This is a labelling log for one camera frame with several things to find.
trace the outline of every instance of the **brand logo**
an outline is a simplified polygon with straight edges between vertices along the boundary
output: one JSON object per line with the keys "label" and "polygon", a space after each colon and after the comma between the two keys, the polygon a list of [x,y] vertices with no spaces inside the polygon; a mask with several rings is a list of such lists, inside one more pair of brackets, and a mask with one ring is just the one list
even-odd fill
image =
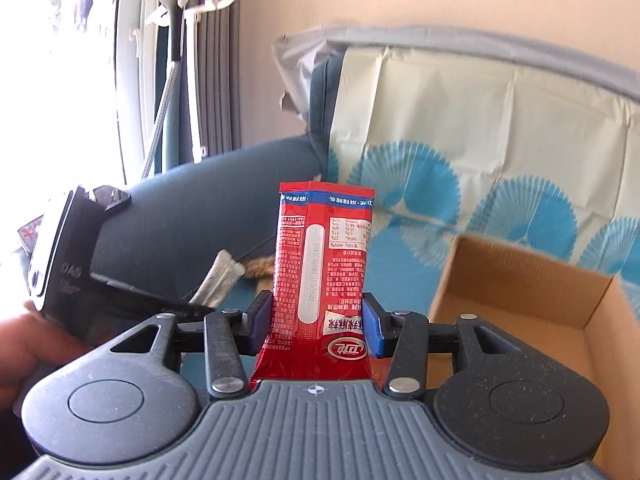
{"label": "brand logo", "polygon": [[347,361],[362,359],[367,355],[367,347],[364,341],[354,337],[339,337],[329,343],[327,350],[332,356]]}

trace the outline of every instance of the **snack wrapper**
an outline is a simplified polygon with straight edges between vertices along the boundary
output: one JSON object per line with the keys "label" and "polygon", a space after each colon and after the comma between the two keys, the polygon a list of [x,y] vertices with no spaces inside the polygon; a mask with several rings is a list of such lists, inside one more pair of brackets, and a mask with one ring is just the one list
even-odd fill
{"label": "snack wrapper", "polygon": [[253,384],[371,377],[362,284],[373,198],[363,187],[281,184],[273,314]]}

